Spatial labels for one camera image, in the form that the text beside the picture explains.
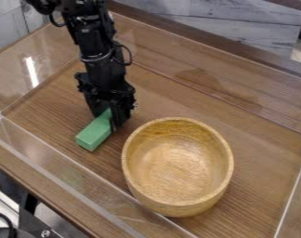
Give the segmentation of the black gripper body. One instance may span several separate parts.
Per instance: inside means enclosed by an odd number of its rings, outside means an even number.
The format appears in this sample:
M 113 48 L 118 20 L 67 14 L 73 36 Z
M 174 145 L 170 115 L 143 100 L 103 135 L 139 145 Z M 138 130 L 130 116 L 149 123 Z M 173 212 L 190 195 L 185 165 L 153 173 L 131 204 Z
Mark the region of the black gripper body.
M 77 73 L 79 90 L 83 95 L 95 95 L 110 104 L 113 99 L 134 96 L 134 88 L 126 80 L 126 67 L 133 63 L 125 60 L 121 50 L 81 52 L 86 72 Z

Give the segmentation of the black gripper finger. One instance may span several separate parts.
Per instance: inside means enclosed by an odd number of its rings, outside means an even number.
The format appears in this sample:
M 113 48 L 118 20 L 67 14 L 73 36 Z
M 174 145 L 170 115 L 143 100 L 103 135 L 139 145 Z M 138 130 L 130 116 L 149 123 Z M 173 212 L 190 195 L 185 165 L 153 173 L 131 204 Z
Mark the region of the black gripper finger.
M 93 115 L 95 117 L 99 117 L 109 108 L 107 102 L 102 100 L 98 96 L 89 94 L 85 95 L 85 99 Z
M 115 128 L 122 127 L 126 121 L 131 118 L 134 103 L 135 103 L 134 96 L 111 100 L 110 106 Z

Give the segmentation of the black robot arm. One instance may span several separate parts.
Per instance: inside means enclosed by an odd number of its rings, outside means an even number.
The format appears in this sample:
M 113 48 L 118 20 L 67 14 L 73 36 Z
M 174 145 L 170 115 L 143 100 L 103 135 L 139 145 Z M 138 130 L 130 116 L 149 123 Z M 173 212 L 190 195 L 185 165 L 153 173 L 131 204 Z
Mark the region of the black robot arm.
M 115 22 L 106 0 L 26 0 L 57 27 L 66 27 L 81 50 L 86 71 L 75 74 L 79 92 L 95 117 L 111 111 L 111 126 L 131 117 L 135 89 L 126 80 L 123 46 L 115 40 Z

